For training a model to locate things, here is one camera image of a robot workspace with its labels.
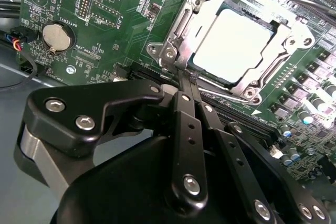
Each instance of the screw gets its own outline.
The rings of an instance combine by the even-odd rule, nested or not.
[[[151,90],[155,93],[159,93],[159,89],[156,87],[151,86]]]
[[[308,219],[311,220],[313,218],[313,215],[311,215],[311,212],[304,205],[300,205],[300,210],[303,213],[303,215],[306,216]]]
[[[74,74],[74,73],[76,73],[76,68],[72,65],[69,65],[69,66],[67,66],[66,71],[67,71],[68,74]]]
[[[46,102],[46,108],[51,112],[61,112],[65,109],[65,105],[61,101],[53,99]]]
[[[321,211],[320,208],[318,208],[317,206],[313,206],[313,208],[314,208],[318,217],[320,217],[322,220],[324,220],[326,218],[324,213]]]
[[[175,49],[172,48],[172,47],[168,47],[168,48],[166,49],[166,56],[167,56],[168,58],[173,58],[173,57],[175,57],[175,56],[176,56],[176,51],[175,51]]]
[[[250,98],[254,97],[255,94],[256,94],[256,91],[253,88],[246,89],[245,92],[244,92],[244,96],[247,99],[250,99]]]
[[[183,184],[188,193],[192,195],[198,195],[201,192],[199,183],[191,176],[184,177]]]
[[[76,125],[81,130],[91,131],[95,126],[94,124],[94,120],[87,115],[81,115],[76,119]]]
[[[186,100],[186,101],[190,101],[190,98],[187,97],[186,95],[182,95],[182,98],[183,98],[184,100]]]
[[[172,52],[167,52],[166,55],[167,55],[168,58],[173,58],[173,56],[174,56]]]
[[[260,201],[256,200],[254,201],[254,207],[257,210],[257,213],[264,219],[264,220],[270,220],[271,214],[267,207]]]
[[[240,128],[238,125],[235,125],[234,128],[235,128],[235,130],[236,130],[238,133],[242,133],[242,132],[243,132],[242,128]]]
[[[153,55],[156,54],[156,47],[150,47],[149,48],[149,53],[153,54]]]
[[[207,111],[213,112],[213,109],[209,105],[206,105],[205,108],[206,108]]]

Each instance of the green circuit board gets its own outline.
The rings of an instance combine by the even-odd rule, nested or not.
[[[118,63],[129,66],[137,62],[161,72],[145,47],[150,42],[164,41],[183,1],[22,0],[22,25],[41,31],[45,23],[60,20],[68,24],[76,35],[74,47],[61,54],[48,52],[40,39],[24,45],[24,50],[37,63],[48,68],[48,76],[68,85],[109,81]],[[300,6],[288,2],[284,4],[282,0],[274,1],[308,19],[316,44],[310,49],[297,50],[290,57],[261,91],[263,101],[260,105],[212,98],[261,124],[274,128],[288,124],[293,130],[292,137],[286,139],[288,148],[296,147],[301,155],[301,161],[294,163],[289,171],[294,178],[301,179],[306,178],[308,171],[316,167],[317,160],[324,154],[336,162],[336,129],[325,129],[321,124],[303,125],[297,117],[302,107],[292,110],[285,118],[279,118],[270,108],[284,94],[284,88],[292,78],[304,72],[321,54],[329,54],[334,49],[336,29]],[[68,66],[75,67],[76,73],[69,74]]]
[[[183,0],[22,0],[21,22],[41,31],[51,20],[75,32],[72,50],[50,54],[41,40],[25,45],[48,75],[68,85],[106,82],[116,63],[156,69],[144,46],[162,41]],[[76,74],[66,72],[68,65]]]

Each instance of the electrolytic capacitor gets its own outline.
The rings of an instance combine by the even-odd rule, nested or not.
[[[308,173],[308,178],[311,180],[316,179],[316,174],[312,170]]]
[[[333,99],[336,99],[336,86],[329,85],[326,87],[325,91],[330,95]]]
[[[298,159],[300,159],[300,155],[299,155],[298,151],[295,148],[289,149],[288,156],[293,161],[297,161]]]
[[[283,162],[283,164],[286,166],[290,166],[293,163],[293,161],[290,159],[290,157],[287,154],[283,155],[280,159]]]
[[[285,124],[280,126],[280,132],[284,137],[290,137],[292,135],[292,133],[289,130],[289,127]]]
[[[313,106],[319,111],[319,112],[324,112],[328,109],[328,104],[325,103],[322,99],[320,98],[315,98],[314,100],[311,101]]]
[[[299,112],[298,117],[306,125],[311,124],[314,121],[314,118],[309,114],[308,111]]]
[[[314,172],[317,176],[321,176],[322,175],[322,170],[320,167],[315,167],[314,168]]]

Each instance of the chip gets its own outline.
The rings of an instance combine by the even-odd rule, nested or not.
[[[317,137],[326,137],[327,135],[328,133],[325,131],[320,131],[319,133],[316,134]]]
[[[325,147],[327,148],[333,148],[335,146],[334,143],[330,142],[330,141],[327,141],[325,144],[324,144]]]

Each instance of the cpu socket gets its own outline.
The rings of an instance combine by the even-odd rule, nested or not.
[[[165,41],[146,50],[164,71],[197,71],[259,105],[260,91],[286,60],[314,43],[307,21],[276,1],[185,0]]]

